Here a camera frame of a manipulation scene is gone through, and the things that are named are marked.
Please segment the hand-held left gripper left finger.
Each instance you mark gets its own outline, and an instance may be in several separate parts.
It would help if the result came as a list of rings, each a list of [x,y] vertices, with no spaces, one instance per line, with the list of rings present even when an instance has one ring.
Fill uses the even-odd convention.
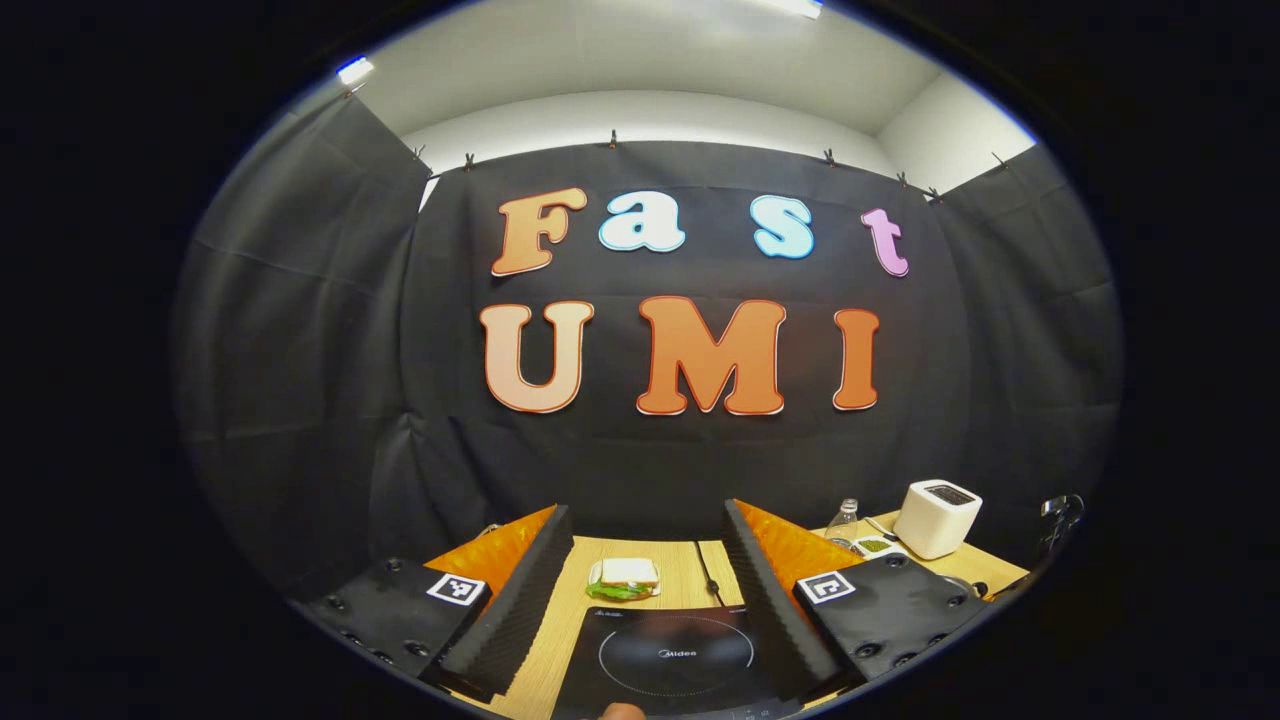
[[[394,671],[488,703],[529,656],[572,548],[570,507],[552,505],[426,562],[378,559],[291,605]]]

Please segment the white toaster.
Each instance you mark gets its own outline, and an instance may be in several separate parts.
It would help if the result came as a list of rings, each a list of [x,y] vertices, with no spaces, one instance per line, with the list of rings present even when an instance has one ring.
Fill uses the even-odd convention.
[[[965,542],[983,498],[942,479],[918,480],[906,488],[892,533],[911,553],[936,560]]]

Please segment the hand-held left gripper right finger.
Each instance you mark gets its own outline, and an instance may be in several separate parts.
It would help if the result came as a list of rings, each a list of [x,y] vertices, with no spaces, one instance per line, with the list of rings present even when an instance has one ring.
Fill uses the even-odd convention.
[[[762,666],[786,700],[895,673],[993,606],[906,553],[867,559],[736,498],[724,501],[722,542]]]

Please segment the black backdrop cloth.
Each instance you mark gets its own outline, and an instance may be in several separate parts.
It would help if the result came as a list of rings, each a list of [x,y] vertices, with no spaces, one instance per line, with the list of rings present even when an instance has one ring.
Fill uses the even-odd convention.
[[[357,99],[280,119],[180,274],[195,473],[278,591],[426,561],[554,503],[581,536],[803,527],[916,480],[1029,566],[1123,397],[1102,243],[1041,149],[929,202],[733,143],[579,143],[435,183]]]

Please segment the black induction cooktop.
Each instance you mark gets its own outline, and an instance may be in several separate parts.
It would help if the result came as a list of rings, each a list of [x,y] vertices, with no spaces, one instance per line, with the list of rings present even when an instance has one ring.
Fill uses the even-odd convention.
[[[813,700],[785,694],[742,605],[590,607],[549,720],[591,720],[612,703],[646,720],[782,720]]]

